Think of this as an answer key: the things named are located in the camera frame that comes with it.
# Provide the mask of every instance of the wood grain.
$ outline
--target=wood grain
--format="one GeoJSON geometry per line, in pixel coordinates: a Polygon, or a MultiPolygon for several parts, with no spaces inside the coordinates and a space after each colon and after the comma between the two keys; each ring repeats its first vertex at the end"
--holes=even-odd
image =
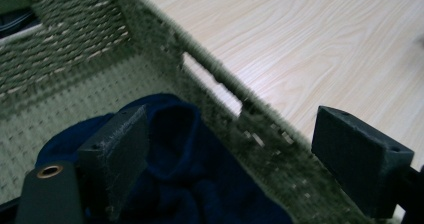
{"type": "Polygon", "coordinates": [[[309,139],[327,105],[424,164],[424,0],[152,1],[309,139]]]}

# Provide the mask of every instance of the metal grommet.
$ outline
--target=metal grommet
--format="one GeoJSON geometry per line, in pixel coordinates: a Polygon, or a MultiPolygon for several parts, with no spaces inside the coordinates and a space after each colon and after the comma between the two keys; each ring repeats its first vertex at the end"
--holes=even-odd
{"type": "Polygon", "coordinates": [[[46,166],[37,173],[37,177],[40,179],[50,178],[50,177],[56,176],[62,170],[63,170],[63,166],[61,165],[46,166]]]}

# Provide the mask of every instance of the blue cloth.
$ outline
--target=blue cloth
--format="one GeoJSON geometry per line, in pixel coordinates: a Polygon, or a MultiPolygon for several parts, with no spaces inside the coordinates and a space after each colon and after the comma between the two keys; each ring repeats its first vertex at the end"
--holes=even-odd
{"type": "MultiPolygon", "coordinates": [[[[203,124],[195,106],[160,94],[122,109],[145,104],[148,168],[130,194],[121,223],[291,223],[203,124]]],[[[80,122],[56,135],[40,151],[36,166],[75,162],[78,147],[112,116],[80,122]]]]}

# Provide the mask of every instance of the dark blue fabric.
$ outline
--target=dark blue fabric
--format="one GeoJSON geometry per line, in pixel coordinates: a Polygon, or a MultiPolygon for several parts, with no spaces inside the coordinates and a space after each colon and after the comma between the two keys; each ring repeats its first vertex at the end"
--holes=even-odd
{"type": "MultiPolygon", "coordinates": [[[[121,223],[291,223],[202,123],[195,106],[161,94],[123,109],[144,104],[150,133],[148,168],[137,180],[121,223]]],[[[75,162],[78,147],[112,116],[89,119],[53,137],[36,165],[75,162]]]]}

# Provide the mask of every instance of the gray woven basket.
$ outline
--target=gray woven basket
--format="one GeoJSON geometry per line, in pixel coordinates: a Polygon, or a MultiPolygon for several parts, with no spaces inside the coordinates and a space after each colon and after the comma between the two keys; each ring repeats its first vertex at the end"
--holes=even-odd
{"type": "Polygon", "coordinates": [[[306,139],[147,0],[0,0],[0,13],[24,7],[42,24],[0,40],[0,203],[19,196],[53,135],[145,95],[173,93],[201,109],[206,124],[295,222],[372,222],[306,139]],[[234,95],[240,114],[202,84],[184,55],[234,95]]]}

